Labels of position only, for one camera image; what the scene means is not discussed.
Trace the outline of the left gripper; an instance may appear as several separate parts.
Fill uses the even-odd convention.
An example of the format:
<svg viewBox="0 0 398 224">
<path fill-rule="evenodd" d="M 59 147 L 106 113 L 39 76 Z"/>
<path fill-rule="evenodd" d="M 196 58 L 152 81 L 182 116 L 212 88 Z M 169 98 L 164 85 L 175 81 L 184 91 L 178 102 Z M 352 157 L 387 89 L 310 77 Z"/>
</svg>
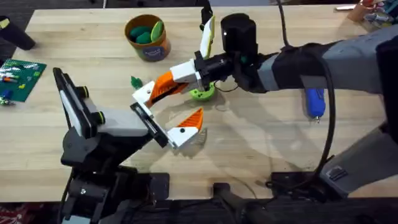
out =
<svg viewBox="0 0 398 224">
<path fill-rule="evenodd" d="M 146 114 L 141 106 L 152 107 L 150 99 L 154 86 L 155 81 L 150 81 L 136 90 L 132 97 L 137 103 L 132 104 L 128 110 L 96 106 L 90 98 L 85 99 L 84 103 L 90 112 L 102 112 L 104 114 L 105 123 L 97 125 L 97 132 L 110 134 L 113 137 L 143 138 L 149 135 L 161 147 L 165 147 L 170 142 L 174 149 L 178 149 L 189 142 L 202 129 L 203 108 L 197 109 L 176 127 L 169 129 L 167 131 L 168 140 L 165 131 Z"/>
</svg>

